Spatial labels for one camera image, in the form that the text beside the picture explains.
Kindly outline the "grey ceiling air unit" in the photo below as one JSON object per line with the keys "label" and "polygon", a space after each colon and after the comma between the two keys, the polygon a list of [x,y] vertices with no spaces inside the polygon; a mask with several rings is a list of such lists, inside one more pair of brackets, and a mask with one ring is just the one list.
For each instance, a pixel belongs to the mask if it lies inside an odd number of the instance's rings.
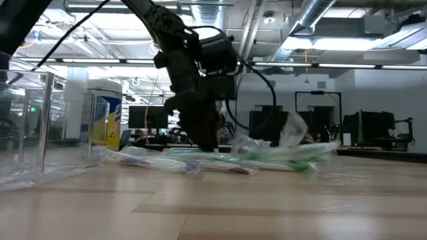
{"label": "grey ceiling air unit", "polygon": [[361,31],[365,35],[387,37],[402,31],[419,30],[427,27],[427,18],[421,14],[403,17],[368,15],[362,18]]}

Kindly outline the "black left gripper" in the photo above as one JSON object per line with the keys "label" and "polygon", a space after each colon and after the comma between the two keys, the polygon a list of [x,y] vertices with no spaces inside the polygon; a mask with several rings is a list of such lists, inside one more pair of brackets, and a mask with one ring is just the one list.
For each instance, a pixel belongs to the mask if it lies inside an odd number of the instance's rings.
{"label": "black left gripper", "polygon": [[[164,103],[166,113],[171,115],[178,110],[179,126],[187,137],[200,149],[213,151],[218,147],[218,129],[222,118],[214,100],[209,98],[207,85],[196,64],[201,56],[200,40],[159,39],[157,43],[161,51],[153,58],[155,66],[167,70],[171,81],[169,88],[175,93]],[[207,125],[205,142],[191,117],[212,117]]]}

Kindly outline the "yellow blue wipes canister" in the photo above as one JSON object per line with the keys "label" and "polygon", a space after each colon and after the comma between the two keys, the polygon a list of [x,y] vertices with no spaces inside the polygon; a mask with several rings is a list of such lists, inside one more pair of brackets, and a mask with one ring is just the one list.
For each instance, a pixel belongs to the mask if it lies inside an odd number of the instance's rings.
{"label": "yellow blue wipes canister", "polygon": [[118,151],[121,139],[122,86],[108,79],[93,79],[87,89],[97,96],[93,142],[112,151]]}

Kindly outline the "black computer monitor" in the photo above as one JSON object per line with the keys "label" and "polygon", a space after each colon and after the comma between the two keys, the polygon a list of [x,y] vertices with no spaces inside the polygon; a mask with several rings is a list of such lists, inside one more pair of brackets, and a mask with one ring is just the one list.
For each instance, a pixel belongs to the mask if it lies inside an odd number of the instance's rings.
{"label": "black computer monitor", "polygon": [[163,106],[129,106],[129,128],[167,129],[168,114]]}

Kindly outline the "black metal rig frame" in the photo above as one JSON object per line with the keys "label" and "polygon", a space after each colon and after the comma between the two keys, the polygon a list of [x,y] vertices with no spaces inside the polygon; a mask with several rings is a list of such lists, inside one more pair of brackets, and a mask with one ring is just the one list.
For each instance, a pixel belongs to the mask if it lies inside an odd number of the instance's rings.
{"label": "black metal rig frame", "polygon": [[308,126],[316,143],[342,138],[342,94],[333,91],[296,91],[294,109]]}

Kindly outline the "long ceiling light strip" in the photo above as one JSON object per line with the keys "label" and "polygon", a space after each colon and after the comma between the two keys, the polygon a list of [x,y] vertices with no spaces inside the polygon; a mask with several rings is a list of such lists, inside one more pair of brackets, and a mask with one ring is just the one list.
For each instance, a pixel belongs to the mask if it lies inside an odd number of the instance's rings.
{"label": "long ceiling light strip", "polygon": [[[154,66],[152,59],[48,59],[46,65],[129,65]],[[345,63],[300,63],[300,62],[265,62],[249,61],[252,67],[293,67],[293,68],[325,68],[325,69],[372,69],[427,71],[427,65],[379,65],[379,64],[345,64]]]}

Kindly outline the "large silver ventilation duct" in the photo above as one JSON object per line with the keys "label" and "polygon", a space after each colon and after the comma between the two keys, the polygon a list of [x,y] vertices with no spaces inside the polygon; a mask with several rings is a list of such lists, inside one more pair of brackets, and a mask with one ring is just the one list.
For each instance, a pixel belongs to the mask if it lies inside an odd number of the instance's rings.
{"label": "large silver ventilation duct", "polygon": [[287,17],[280,29],[281,43],[267,60],[284,62],[296,49],[296,37],[312,36],[317,22],[326,14],[337,0],[304,0],[298,13]]}

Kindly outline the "ribbed silver ventilation duct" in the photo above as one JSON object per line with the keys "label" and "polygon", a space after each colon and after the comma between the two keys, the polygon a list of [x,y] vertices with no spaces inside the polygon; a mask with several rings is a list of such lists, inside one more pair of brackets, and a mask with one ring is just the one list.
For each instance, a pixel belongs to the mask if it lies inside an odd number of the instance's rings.
{"label": "ribbed silver ventilation duct", "polygon": [[225,0],[199,0],[190,6],[196,25],[211,25],[224,28],[226,16]]}

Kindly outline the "black equipment stack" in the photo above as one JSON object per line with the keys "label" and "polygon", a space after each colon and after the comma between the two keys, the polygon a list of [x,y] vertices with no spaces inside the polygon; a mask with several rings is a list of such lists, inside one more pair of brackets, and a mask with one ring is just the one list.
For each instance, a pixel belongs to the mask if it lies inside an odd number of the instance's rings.
{"label": "black equipment stack", "polygon": [[357,111],[345,115],[340,130],[350,134],[352,145],[378,145],[377,139],[390,138],[389,130],[395,129],[394,114],[386,111]]}

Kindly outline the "bright ceiling light panel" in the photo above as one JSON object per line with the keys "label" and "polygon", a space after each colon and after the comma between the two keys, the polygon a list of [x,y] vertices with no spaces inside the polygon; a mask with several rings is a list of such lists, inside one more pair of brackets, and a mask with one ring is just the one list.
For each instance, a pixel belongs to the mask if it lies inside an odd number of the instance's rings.
{"label": "bright ceiling light panel", "polygon": [[351,37],[288,37],[282,43],[281,48],[285,50],[367,51],[379,42],[377,39]]}

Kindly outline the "green toothbrush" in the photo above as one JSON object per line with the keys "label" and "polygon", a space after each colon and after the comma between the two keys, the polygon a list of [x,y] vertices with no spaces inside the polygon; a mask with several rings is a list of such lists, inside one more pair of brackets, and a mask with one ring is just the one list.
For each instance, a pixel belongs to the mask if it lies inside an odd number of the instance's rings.
{"label": "green toothbrush", "polygon": [[325,163],[330,160],[332,153],[341,145],[340,141],[304,143],[307,133],[308,126],[303,118],[299,114],[291,112],[280,132],[280,140],[277,147],[232,155],[239,160]]}
{"label": "green toothbrush", "polygon": [[315,163],[304,163],[300,161],[291,162],[267,162],[259,160],[237,160],[236,158],[226,159],[225,156],[208,157],[209,161],[219,161],[223,163],[232,163],[239,166],[252,166],[261,170],[269,171],[317,171],[318,166]]}

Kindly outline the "black partition screen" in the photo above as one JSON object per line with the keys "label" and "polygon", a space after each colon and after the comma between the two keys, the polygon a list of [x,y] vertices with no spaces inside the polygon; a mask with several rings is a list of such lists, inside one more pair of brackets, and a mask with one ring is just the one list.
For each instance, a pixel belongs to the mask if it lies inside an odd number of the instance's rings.
{"label": "black partition screen", "polygon": [[[283,129],[288,118],[288,111],[282,107],[276,107],[273,115],[270,106],[263,106],[261,111],[250,112],[250,130],[249,136],[252,139],[261,139],[269,141],[271,146],[278,146],[280,140],[280,131]],[[310,107],[307,111],[299,111],[299,115],[304,119],[308,126],[308,136],[304,138],[305,142],[328,142],[330,133],[328,128],[334,124],[333,107]]]}

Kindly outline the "clear acrylic organizer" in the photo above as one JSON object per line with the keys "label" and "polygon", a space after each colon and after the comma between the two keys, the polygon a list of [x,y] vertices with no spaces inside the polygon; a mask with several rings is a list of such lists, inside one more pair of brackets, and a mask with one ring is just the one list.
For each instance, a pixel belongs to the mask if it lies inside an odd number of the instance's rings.
{"label": "clear acrylic organizer", "polygon": [[83,84],[0,52],[0,192],[102,165],[108,110]]}

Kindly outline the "grey laptop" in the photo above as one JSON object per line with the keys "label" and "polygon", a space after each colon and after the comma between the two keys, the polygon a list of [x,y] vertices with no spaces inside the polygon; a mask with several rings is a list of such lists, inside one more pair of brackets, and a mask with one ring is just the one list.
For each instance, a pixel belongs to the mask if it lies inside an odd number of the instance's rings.
{"label": "grey laptop", "polygon": [[123,147],[125,147],[126,145],[129,144],[129,139],[131,137],[131,129],[127,129],[125,131],[123,131],[123,133],[121,134],[121,138],[119,141],[119,148],[122,149]]}

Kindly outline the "purple toothbrush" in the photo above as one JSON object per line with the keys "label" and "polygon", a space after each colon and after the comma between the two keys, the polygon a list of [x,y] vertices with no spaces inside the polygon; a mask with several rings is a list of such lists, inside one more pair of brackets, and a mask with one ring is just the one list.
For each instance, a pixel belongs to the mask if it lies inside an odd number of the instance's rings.
{"label": "purple toothbrush", "polygon": [[257,167],[221,161],[213,153],[200,151],[180,153],[169,149],[154,151],[126,146],[121,151],[107,150],[105,156],[121,165],[176,173],[197,174],[205,170],[255,175],[259,172]]}
{"label": "purple toothbrush", "polygon": [[270,148],[271,143],[271,141],[265,141],[263,139],[252,139],[246,135],[238,135],[231,141],[231,153],[243,154],[260,149],[267,149]]}

